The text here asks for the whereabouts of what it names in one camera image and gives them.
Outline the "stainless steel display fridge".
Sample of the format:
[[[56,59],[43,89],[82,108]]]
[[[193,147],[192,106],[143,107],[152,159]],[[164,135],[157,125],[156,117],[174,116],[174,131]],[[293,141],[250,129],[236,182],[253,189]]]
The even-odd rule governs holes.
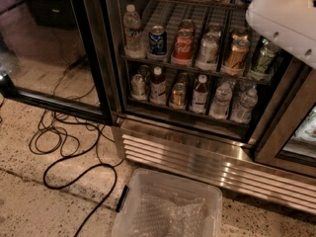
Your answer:
[[[130,80],[148,56],[133,58],[123,49],[122,13],[132,3],[144,29],[162,24],[173,40],[179,24],[191,19],[198,35],[210,23],[225,32],[246,27],[246,5],[238,0],[86,0],[99,58],[102,110],[118,155],[130,161],[203,181],[226,190],[316,213],[314,161],[289,138],[306,116],[314,72],[283,51],[269,80],[244,70],[238,76],[206,72],[210,88],[229,81],[235,91],[255,87],[259,102],[249,123],[215,119],[188,108],[176,110],[131,96]]]

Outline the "brown juice bottle right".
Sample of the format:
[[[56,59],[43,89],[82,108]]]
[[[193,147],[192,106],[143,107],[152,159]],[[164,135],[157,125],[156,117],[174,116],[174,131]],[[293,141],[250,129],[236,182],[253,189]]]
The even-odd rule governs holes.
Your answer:
[[[207,76],[200,74],[194,85],[193,96],[191,100],[190,110],[197,114],[204,114],[206,110],[206,102],[209,87],[207,84]]]

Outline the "water bottle bottom left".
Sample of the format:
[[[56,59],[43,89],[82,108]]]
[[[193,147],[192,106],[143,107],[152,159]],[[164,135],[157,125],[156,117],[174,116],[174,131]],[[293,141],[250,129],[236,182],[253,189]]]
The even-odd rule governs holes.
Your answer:
[[[210,105],[209,115],[215,119],[227,119],[231,99],[231,86],[225,82],[216,89]]]

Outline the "clear plastic storage bin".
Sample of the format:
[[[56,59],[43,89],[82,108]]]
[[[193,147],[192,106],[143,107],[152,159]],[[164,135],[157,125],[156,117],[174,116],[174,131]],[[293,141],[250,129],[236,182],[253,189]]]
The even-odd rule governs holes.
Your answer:
[[[118,206],[112,237],[128,237],[128,230],[140,205],[143,187],[160,188],[179,193],[184,198],[204,198],[206,216],[200,237],[220,237],[222,192],[220,189],[162,172],[138,169],[125,186]]]

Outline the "gold can bottom shelf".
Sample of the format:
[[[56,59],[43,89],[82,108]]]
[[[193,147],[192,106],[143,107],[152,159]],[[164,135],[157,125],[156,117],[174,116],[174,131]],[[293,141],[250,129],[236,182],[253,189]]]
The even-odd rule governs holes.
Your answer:
[[[169,106],[174,109],[183,110],[186,106],[186,85],[176,83],[172,88]]]

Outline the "water bottle bottom right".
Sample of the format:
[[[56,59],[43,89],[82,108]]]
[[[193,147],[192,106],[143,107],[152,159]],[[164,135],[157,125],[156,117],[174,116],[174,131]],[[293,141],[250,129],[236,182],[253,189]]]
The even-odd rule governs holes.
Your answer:
[[[250,88],[238,95],[230,115],[232,121],[248,124],[251,119],[252,110],[258,103],[256,88]]]

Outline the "blue pepsi can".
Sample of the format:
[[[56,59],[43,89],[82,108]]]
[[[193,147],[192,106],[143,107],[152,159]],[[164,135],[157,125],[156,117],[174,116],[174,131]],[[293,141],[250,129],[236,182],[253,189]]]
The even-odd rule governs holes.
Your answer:
[[[163,59],[167,54],[167,33],[161,25],[153,26],[149,32],[148,57],[150,59]]]

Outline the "silver diet coke can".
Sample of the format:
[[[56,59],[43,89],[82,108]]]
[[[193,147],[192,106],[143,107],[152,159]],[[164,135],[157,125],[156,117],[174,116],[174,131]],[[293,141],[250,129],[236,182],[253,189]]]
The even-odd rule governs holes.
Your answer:
[[[201,70],[214,71],[218,58],[218,38],[204,35],[196,59],[196,67]]]

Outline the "rear gold can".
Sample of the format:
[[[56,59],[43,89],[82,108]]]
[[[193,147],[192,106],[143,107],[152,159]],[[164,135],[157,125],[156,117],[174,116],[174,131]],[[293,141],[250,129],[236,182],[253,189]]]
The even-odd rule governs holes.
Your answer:
[[[230,36],[232,40],[246,40],[249,34],[246,29],[233,29]]]

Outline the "clear water bottle middle shelf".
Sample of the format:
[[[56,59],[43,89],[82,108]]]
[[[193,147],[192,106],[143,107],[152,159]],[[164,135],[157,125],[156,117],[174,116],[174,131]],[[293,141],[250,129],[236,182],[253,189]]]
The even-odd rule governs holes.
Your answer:
[[[125,36],[125,53],[132,58],[144,57],[144,45],[142,38],[141,19],[133,4],[126,6],[123,16],[123,28]]]

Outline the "right glass fridge door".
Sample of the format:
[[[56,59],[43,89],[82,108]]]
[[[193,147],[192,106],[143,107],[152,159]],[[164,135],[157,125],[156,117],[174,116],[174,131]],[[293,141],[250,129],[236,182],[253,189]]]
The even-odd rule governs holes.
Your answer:
[[[304,68],[263,137],[255,161],[316,177],[316,70]]]

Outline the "rear silver can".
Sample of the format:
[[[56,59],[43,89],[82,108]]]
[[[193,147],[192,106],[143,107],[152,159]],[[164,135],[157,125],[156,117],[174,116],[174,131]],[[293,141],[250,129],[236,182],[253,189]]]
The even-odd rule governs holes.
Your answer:
[[[222,26],[220,24],[210,23],[207,26],[206,33],[209,36],[213,36],[220,39],[222,36]]]

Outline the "rear red cola can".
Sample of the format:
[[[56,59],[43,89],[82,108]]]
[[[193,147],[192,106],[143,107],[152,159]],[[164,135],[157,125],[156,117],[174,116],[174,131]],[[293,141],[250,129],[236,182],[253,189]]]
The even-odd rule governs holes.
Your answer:
[[[179,30],[188,30],[194,33],[196,31],[196,24],[191,19],[184,19],[178,26]]]

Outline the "brown juice bottle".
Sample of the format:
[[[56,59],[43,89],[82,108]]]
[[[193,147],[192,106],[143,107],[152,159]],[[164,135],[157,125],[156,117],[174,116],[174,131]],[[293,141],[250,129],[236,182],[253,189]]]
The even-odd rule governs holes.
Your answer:
[[[206,110],[206,102],[209,87],[207,84],[207,76],[200,74],[194,85],[193,96],[191,100],[190,110],[197,114],[204,114]]]
[[[150,77],[150,102],[166,104],[166,76],[161,67],[155,67]]]

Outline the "gold soda can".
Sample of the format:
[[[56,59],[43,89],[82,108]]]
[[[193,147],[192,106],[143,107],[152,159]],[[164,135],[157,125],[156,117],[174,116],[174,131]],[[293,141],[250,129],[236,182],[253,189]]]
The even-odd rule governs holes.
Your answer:
[[[221,71],[231,76],[241,76],[249,48],[250,43],[247,39],[235,39],[230,45]]]

